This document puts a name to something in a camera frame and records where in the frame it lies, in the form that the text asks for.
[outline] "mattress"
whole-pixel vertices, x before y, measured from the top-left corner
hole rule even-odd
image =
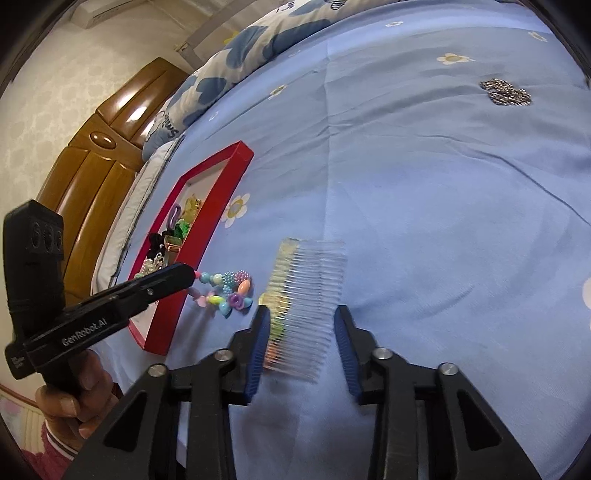
[[[491,79],[531,104],[496,104]],[[186,129],[116,279],[180,175],[242,140],[255,153],[236,189],[248,210],[220,222],[199,268],[249,271],[256,297],[283,238],[343,240],[357,326],[409,362],[458,364],[554,480],[591,432],[590,124],[583,73],[524,7],[370,9],[287,49]],[[252,314],[187,301],[166,364],[224,347]],[[127,331],[96,349],[124,391],[163,361]],[[374,410],[348,394],[334,342],[318,383],[264,375],[230,415],[239,478],[366,477]]]

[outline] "wooden headboard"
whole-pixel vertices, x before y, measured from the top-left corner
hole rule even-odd
[[[37,200],[64,218],[66,303],[90,296],[105,238],[137,172],[141,147],[164,101],[187,73],[162,58],[105,100],[61,152]]]

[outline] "white air conditioner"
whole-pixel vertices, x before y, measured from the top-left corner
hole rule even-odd
[[[86,0],[82,2],[70,20],[74,25],[90,28],[107,18],[135,7],[145,0]]]

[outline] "screw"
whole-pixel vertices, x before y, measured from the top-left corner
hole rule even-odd
[[[383,347],[374,349],[371,354],[378,360],[387,360],[388,358],[392,358],[394,356],[394,352],[392,350]]]
[[[148,368],[148,375],[151,377],[162,377],[163,375],[166,375],[167,371],[168,368],[166,368],[166,365],[156,364]]]
[[[457,367],[457,365],[445,363],[439,365],[439,371],[443,375],[455,375],[459,372],[459,368]]]
[[[226,348],[222,348],[221,350],[218,350],[217,352],[215,352],[213,354],[213,357],[218,362],[227,362],[228,360],[232,360],[232,358],[234,358],[234,354],[232,353],[231,350],[228,350]]]

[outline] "hand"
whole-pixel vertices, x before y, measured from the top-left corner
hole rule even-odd
[[[86,350],[72,364],[79,372],[77,377],[82,387],[79,398],[44,385],[35,393],[35,400],[53,434],[78,451],[117,403],[117,397],[111,393],[113,379],[103,369],[96,353]]]

